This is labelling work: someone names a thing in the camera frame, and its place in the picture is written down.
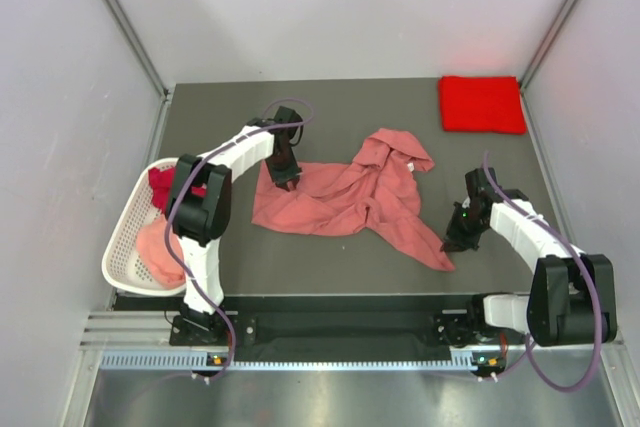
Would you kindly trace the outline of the salmon pink t shirt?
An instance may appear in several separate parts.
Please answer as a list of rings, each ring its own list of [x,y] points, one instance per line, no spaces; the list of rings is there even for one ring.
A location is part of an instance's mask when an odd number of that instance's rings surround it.
[[[370,229],[426,267],[455,270],[439,236],[420,219],[415,173],[435,162],[407,131],[381,128],[364,139],[349,164],[304,162],[292,191],[260,168],[252,223],[280,233],[339,237]]]

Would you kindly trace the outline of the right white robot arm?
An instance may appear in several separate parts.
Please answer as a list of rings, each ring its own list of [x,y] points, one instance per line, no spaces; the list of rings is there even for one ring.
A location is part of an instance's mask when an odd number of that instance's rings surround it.
[[[442,251],[479,248],[484,232],[504,238],[533,273],[527,295],[494,293],[472,298],[466,327],[487,343],[503,329],[529,334],[543,347],[603,343],[617,335],[613,266],[561,239],[520,190],[498,192],[493,168],[465,174],[467,198],[454,204]],[[595,331],[601,325],[601,333]]]

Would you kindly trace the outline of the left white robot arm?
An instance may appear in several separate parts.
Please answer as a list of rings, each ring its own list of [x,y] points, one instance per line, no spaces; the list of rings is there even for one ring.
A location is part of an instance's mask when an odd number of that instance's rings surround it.
[[[187,286],[172,321],[172,346],[221,345],[235,339],[221,310],[219,246],[231,218],[233,182],[265,162],[272,183],[295,189],[302,169],[293,147],[304,121],[295,109],[280,105],[273,116],[254,118],[214,150],[178,158],[169,189],[164,241],[185,273]]]

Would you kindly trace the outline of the folded red t shirt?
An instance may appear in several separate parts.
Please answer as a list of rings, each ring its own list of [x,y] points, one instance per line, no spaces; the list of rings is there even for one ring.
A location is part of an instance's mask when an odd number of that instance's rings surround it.
[[[438,99],[445,131],[526,133],[515,77],[444,76],[438,81]]]

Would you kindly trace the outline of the crimson crumpled t shirt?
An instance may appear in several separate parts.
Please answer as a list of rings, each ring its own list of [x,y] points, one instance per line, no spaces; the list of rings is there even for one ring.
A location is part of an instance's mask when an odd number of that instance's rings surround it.
[[[147,171],[148,184],[152,190],[151,204],[163,214],[167,212],[169,193],[173,183],[175,167],[160,169],[150,168]]]

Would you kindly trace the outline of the light pink t shirt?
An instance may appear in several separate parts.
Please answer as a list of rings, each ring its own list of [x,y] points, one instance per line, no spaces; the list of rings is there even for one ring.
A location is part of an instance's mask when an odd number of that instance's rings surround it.
[[[143,226],[137,235],[136,249],[151,277],[163,288],[175,289],[185,284],[185,273],[166,247],[166,226],[164,217]]]

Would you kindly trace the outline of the white plastic laundry basket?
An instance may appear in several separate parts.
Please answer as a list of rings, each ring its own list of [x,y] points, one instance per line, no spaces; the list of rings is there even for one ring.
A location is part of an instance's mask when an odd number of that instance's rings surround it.
[[[177,296],[185,290],[185,283],[171,289],[158,283],[136,248],[140,229],[162,216],[162,212],[152,205],[153,191],[148,181],[148,170],[157,168],[164,171],[174,167],[176,162],[176,157],[169,157],[144,167],[124,205],[101,262],[104,279],[116,289],[149,297]]]

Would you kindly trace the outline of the left aluminium frame post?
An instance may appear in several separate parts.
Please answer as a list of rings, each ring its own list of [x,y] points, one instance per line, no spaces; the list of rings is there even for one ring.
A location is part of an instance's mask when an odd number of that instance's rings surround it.
[[[109,11],[115,25],[123,36],[127,46],[131,50],[136,61],[142,68],[146,78],[150,82],[153,89],[164,99],[169,94],[169,88],[161,79],[156,67],[154,66],[146,48],[144,47],[133,23],[125,12],[119,0],[102,0],[103,4]]]

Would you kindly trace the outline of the aluminium frame post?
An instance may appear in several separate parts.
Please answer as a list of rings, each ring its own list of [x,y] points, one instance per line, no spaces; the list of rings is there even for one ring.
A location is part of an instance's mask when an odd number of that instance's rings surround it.
[[[131,50],[136,61],[142,68],[146,78],[150,82],[153,89],[164,99],[169,94],[169,88],[161,79],[156,67],[154,66],[146,48],[144,47],[133,23],[125,12],[119,0],[102,0],[103,4],[109,11],[115,25],[123,36],[127,46]]]
[[[531,60],[528,62],[523,74],[519,77],[518,82],[521,93],[525,92],[532,83],[580,2],[581,0],[562,0],[560,3],[558,10],[536,47]]]

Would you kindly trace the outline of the right aluminium frame post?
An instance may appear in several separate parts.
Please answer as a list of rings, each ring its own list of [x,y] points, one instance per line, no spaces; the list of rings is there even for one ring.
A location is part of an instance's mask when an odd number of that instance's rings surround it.
[[[581,0],[562,0],[560,3],[558,10],[536,47],[531,60],[528,62],[523,74],[519,77],[518,82],[521,93],[525,92],[532,83],[580,2]]]

